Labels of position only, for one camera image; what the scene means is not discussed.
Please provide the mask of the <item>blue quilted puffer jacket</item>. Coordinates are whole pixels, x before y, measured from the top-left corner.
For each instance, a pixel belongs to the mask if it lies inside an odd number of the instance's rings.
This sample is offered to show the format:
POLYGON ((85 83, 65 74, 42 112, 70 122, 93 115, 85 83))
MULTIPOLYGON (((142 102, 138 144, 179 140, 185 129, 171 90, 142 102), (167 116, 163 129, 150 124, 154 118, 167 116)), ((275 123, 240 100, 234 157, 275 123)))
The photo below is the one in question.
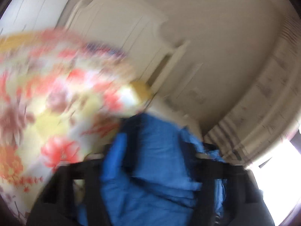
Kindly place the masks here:
POLYGON ((187 129, 125 120, 104 159, 86 162, 80 225, 226 225, 224 160, 187 129))

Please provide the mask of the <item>patterned beige curtain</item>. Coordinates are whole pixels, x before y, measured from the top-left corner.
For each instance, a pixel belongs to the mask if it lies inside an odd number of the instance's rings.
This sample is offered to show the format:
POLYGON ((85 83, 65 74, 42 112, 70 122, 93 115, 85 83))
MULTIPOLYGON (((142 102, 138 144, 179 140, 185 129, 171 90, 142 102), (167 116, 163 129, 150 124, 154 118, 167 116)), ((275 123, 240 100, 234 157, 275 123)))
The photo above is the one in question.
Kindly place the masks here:
POLYGON ((288 16, 259 76, 204 136, 229 163, 260 162, 300 126, 300 17, 288 16))

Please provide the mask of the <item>floral yellow pink duvet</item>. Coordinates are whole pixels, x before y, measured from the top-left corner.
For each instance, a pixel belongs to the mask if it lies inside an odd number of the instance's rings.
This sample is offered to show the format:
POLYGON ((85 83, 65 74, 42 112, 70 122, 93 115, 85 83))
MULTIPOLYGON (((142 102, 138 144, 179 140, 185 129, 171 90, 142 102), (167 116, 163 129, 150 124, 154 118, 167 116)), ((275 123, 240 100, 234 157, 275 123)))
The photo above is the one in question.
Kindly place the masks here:
POLYGON ((1 198, 26 223, 61 165, 99 153, 152 93, 127 54, 65 30, 1 36, 1 198))

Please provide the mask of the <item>white nightstand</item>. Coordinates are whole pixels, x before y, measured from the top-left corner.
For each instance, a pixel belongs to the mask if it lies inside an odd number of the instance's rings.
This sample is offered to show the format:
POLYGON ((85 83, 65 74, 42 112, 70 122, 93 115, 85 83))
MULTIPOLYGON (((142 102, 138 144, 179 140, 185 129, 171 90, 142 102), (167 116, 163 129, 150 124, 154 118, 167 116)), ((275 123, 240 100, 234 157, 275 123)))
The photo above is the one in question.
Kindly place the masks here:
POLYGON ((159 95, 155 95, 146 108, 146 112, 162 120, 173 122, 181 127, 187 127, 200 141, 203 141, 203 134, 196 119, 186 112, 171 104, 159 95))

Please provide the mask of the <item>white wooden headboard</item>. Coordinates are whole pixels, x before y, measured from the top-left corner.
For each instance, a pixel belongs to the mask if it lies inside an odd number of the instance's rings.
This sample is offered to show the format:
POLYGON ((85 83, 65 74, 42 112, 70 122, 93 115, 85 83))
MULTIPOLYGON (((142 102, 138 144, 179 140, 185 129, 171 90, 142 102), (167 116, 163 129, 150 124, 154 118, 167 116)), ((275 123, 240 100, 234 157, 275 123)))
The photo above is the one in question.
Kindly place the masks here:
POLYGON ((156 93, 190 44, 181 40, 172 45, 164 40, 160 28, 167 20, 142 0, 80 0, 65 27, 126 52, 138 79, 156 93))

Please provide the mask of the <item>white wardrobe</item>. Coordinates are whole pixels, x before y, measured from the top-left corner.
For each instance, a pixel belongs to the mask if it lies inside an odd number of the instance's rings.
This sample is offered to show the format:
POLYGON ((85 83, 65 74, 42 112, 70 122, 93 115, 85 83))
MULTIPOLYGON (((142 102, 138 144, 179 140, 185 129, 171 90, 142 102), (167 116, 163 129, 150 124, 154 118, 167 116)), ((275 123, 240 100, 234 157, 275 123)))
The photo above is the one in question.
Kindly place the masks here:
POLYGON ((1 17, 1 35, 55 27, 69 0, 12 0, 1 17))

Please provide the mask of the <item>wall power socket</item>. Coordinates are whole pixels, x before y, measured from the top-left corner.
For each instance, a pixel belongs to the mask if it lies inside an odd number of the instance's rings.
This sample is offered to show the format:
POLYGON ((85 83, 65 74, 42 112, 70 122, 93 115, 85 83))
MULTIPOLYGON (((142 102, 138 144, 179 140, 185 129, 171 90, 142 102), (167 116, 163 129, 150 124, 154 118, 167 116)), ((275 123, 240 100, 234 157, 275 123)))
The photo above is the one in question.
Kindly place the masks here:
POLYGON ((199 105, 202 105, 205 103, 206 98, 202 94, 202 92, 198 88, 192 88, 189 90, 188 95, 192 100, 194 100, 199 105))

